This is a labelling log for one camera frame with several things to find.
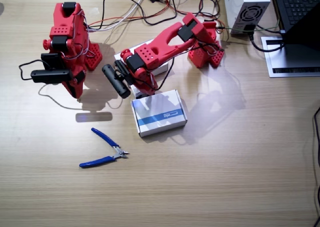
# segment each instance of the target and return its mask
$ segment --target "power cord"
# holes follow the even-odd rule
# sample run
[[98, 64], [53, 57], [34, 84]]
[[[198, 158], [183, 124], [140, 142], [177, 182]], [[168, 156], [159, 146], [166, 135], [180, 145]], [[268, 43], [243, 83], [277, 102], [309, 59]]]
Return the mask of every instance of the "power cord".
[[263, 48], [260, 48], [258, 45], [256, 45], [255, 43], [255, 39], [254, 39], [254, 33], [251, 32], [248, 34], [249, 35], [249, 39], [252, 43], [252, 45], [258, 50], [258, 51], [261, 51], [261, 52], [264, 52], [264, 53], [270, 53], [270, 52], [274, 52], [274, 51], [278, 51], [278, 50], [281, 50], [283, 47], [285, 47], [285, 43], [281, 43], [279, 47], [277, 48], [274, 48], [274, 49], [263, 49]]
[[[318, 166], [320, 168], [320, 136], [319, 136], [318, 121], [317, 121], [317, 116], [318, 116], [319, 112], [320, 112], [320, 107], [315, 112], [315, 114], [313, 116], [313, 120], [314, 120], [314, 125], [315, 125], [316, 139], [317, 139], [317, 142], [318, 142], [318, 157], [317, 157], [317, 160], [318, 160]], [[320, 206], [320, 185], [318, 187], [318, 192], [317, 192], [317, 201], [318, 201], [318, 205]], [[318, 217], [318, 219], [314, 223], [313, 227], [317, 227], [319, 223], [320, 223], [320, 216]]]
[[265, 30], [269, 33], [273, 33], [273, 34], [281, 34], [281, 31], [280, 30], [270, 30], [270, 29], [267, 29], [267, 28], [263, 28], [262, 26], [260, 25], [256, 25], [259, 29], [262, 29], [262, 30]]

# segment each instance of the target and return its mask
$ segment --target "white cable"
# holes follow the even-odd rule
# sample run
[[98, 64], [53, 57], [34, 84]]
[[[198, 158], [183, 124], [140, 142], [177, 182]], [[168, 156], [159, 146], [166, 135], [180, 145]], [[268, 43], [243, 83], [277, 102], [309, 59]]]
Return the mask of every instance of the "white cable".
[[89, 27], [88, 27], [87, 19], [86, 19], [85, 15], [82, 14], [82, 16], [83, 16], [83, 18], [84, 18], [85, 26], [86, 26], [86, 31], [87, 31], [87, 33], [88, 33], [88, 38], [87, 38], [88, 41], [87, 41], [86, 49], [85, 49], [85, 51], [84, 51], [84, 53], [83, 53], [83, 55], [86, 55], [86, 54], [88, 53], [88, 50], [89, 50]]
[[129, 13], [127, 13], [121, 20], [119, 20], [118, 23], [115, 23], [114, 25], [112, 26], [109, 26], [109, 27], [106, 27], [106, 28], [103, 28], [103, 29], [90, 29], [90, 32], [96, 32], [96, 31], [108, 31], [108, 30], [111, 30], [113, 29], [114, 27], [118, 26], [122, 21], [124, 21], [126, 18], [128, 18], [133, 11], [135, 11], [135, 9], [138, 7], [137, 4], [135, 4], [135, 6], [129, 11]]

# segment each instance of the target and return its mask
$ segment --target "cooling fan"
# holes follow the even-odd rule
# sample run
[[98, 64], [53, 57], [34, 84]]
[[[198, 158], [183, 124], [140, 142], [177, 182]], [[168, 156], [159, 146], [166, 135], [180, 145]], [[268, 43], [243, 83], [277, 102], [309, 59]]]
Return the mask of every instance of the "cooling fan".
[[241, 12], [240, 19], [245, 22], [254, 21], [259, 19], [262, 13], [263, 9], [260, 6], [249, 6]]
[[224, 0], [231, 34], [252, 31], [265, 13], [270, 0]]

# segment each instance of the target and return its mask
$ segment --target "blue handle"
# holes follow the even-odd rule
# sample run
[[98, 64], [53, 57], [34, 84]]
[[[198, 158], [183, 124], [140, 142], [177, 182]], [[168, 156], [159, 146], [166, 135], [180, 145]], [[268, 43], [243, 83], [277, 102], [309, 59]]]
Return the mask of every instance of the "blue handle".
[[81, 163], [81, 164], [79, 164], [79, 166], [81, 168], [89, 168], [89, 167], [99, 166], [99, 165], [106, 164], [106, 163], [113, 162], [113, 161], [116, 161], [116, 159], [113, 158], [112, 156], [107, 156], [107, 157], [100, 158], [100, 159], [97, 159], [94, 161]]
[[100, 136], [102, 139], [104, 139], [109, 145], [111, 146], [119, 146], [116, 144], [112, 139], [110, 139], [108, 136], [106, 136], [101, 131], [97, 130], [96, 128], [91, 128], [91, 130], [96, 133], [98, 136]]

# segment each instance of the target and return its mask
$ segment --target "metal jaw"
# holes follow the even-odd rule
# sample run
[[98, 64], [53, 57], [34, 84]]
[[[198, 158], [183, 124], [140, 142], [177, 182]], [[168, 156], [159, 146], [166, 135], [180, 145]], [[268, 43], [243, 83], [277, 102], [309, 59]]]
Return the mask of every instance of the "metal jaw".
[[119, 146], [112, 146], [114, 150], [116, 151], [116, 154], [112, 156], [114, 159], [122, 157], [122, 158], [128, 158], [126, 155], [129, 154], [129, 152], [122, 150]]

